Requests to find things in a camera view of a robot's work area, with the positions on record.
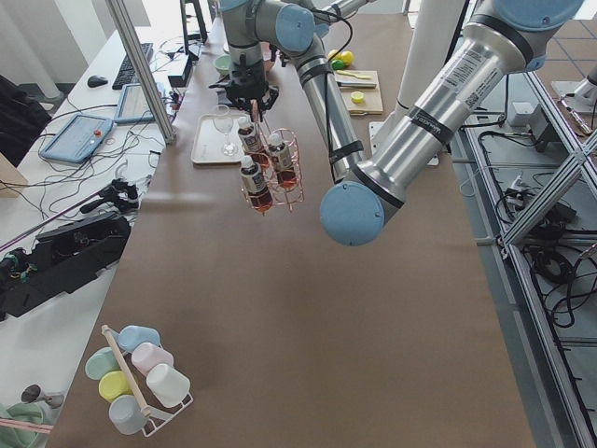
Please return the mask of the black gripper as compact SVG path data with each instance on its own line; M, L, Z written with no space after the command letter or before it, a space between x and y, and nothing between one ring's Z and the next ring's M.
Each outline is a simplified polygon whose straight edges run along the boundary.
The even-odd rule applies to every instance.
M231 105L249 111L250 101L257 100L257 110L271 110L279 97L279 89L266 77L265 63L249 64L244 58L240 63L231 60L229 74L208 86L225 92Z

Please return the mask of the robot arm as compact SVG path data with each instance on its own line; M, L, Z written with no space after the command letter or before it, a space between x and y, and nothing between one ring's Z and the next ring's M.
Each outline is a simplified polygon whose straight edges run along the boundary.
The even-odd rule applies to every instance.
M547 43L579 1L483 1L462 45L372 157L359 162L320 205L327 235L342 245L377 238L426 164L506 75L543 66Z
M326 56L322 36L345 21L364 1L334 1L318 9L311 1L221 1L219 12L229 45L230 102L262 118L278 90L266 79L261 45L267 43L294 66L313 116L324 138L334 182L340 182L361 160L364 148L354 131L340 87Z

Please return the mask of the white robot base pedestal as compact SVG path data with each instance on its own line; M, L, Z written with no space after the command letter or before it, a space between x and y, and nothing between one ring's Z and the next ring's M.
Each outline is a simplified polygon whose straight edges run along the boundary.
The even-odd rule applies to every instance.
M465 21L465 0L423 0L415 19L396 107L383 122L369 125L371 152L379 152L453 54Z

